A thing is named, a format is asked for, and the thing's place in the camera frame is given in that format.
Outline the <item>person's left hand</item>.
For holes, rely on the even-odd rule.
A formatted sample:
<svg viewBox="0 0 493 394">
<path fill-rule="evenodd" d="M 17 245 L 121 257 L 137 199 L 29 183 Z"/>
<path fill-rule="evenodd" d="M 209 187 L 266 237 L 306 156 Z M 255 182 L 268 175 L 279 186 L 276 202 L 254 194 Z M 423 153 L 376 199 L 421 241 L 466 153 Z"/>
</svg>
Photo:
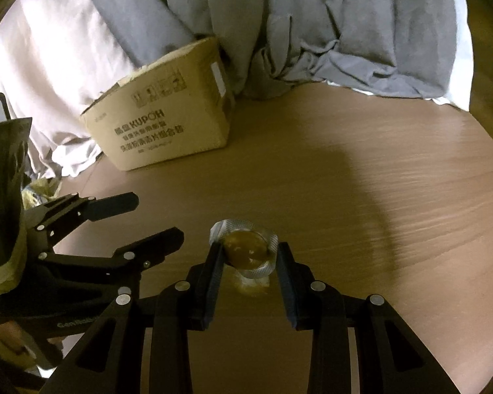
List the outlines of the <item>person's left hand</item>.
<svg viewBox="0 0 493 394">
<path fill-rule="evenodd" d="M 14 321 L 0 324 L 0 359 L 22 370 L 36 368 L 35 356 L 25 346 L 22 329 Z"/>
</svg>

